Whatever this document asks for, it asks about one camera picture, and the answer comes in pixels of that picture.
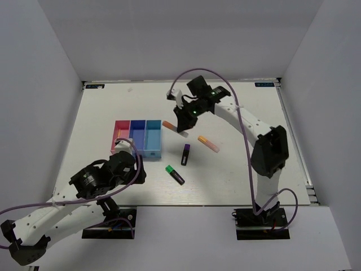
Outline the orange cap clear highlighter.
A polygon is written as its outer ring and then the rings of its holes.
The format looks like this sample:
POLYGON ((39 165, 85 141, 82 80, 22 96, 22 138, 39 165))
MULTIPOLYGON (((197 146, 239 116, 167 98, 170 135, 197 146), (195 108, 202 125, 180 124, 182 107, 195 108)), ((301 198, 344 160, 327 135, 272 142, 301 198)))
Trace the orange cap clear highlighter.
POLYGON ((171 130, 172 132, 174 132, 174 133, 176 133, 176 134, 179 134, 180 136, 182 136, 182 137, 184 137, 184 138, 187 138, 187 137, 188 137, 188 133, 187 133, 187 132, 185 132, 185 131, 178 132, 177 127, 176 127, 175 125, 171 124, 170 122, 166 121, 166 120, 164 120, 164 121, 162 122, 162 125, 163 125, 163 127, 171 130))

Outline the yellow cap pink highlighter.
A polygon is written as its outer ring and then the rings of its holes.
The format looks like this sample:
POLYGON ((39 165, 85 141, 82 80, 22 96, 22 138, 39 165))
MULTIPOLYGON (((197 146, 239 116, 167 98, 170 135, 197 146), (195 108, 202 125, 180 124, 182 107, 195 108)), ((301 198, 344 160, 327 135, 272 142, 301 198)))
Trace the yellow cap pink highlighter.
POLYGON ((211 149, 212 151, 218 153, 219 152, 219 147, 216 146, 214 143, 212 143, 211 141, 209 141, 208 139, 206 139, 203 136, 198 136, 198 141, 201 142, 203 145, 205 145, 206 147, 208 147, 209 149, 211 149))

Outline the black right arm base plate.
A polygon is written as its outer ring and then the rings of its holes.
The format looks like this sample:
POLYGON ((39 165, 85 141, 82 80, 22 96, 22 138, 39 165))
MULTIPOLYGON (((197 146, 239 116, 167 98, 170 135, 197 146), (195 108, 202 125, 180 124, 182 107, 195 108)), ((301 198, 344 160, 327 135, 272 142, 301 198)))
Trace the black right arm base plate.
POLYGON ((238 241, 266 241, 290 239, 288 228, 280 230, 288 223, 284 208, 278 209, 275 214, 265 221, 255 216, 250 208, 234 209, 232 216, 235 219, 236 237, 238 241))

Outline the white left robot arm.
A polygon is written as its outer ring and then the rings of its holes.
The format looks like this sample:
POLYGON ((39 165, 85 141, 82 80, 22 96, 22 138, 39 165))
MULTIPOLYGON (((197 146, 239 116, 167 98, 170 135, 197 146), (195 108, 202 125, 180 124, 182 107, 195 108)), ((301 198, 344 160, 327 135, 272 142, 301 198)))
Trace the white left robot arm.
POLYGON ((21 266, 40 259, 56 242, 86 228, 128 222, 120 216, 113 195, 146 179, 142 155, 121 151, 96 160, 77 172, 45 203, 25 205, 35 210, 18 220, 1 223, 7 250, 21 266))

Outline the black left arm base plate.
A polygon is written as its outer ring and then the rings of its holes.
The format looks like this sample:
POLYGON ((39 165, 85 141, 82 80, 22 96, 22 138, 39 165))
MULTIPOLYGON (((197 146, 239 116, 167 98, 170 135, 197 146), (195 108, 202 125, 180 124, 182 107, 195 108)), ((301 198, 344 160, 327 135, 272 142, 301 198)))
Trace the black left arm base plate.
POLYGON ((82 231, 82 239, 121 240, 135 238, 137 209, 120 208, 111 220, 105 218, 101 225, 82 231))

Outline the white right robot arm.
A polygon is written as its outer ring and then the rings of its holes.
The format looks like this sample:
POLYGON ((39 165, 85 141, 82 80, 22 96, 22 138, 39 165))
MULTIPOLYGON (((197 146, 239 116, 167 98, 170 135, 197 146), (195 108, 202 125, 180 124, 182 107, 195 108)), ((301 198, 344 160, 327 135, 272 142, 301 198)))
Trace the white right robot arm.
POLYGON ((281 125, 264 123, 236 103, 236 95, 222 86, 212 88, 202 76, 189 83, 191 96, 170 89, 167 99, 176 102, 177 132, 192 129, 206 112, 228 122, 246 140, 246 154, 252 172, 257 173, 257 188, 251 190, 255 220, 268 225, 279 208, 278 186, 281 170, 289 158, 287 133, 281 125))

